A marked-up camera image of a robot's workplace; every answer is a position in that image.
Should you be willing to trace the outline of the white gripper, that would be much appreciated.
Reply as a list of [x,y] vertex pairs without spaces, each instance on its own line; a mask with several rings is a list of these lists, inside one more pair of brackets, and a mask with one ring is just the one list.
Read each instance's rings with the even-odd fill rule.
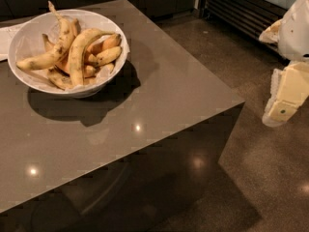
[[272,23],[259,41],[277,44],[282,56],[292,61],[271,76],[270,98],[262,118],[268,127],[287,123],[309,97],[309,0],[295,0],[282,20]]

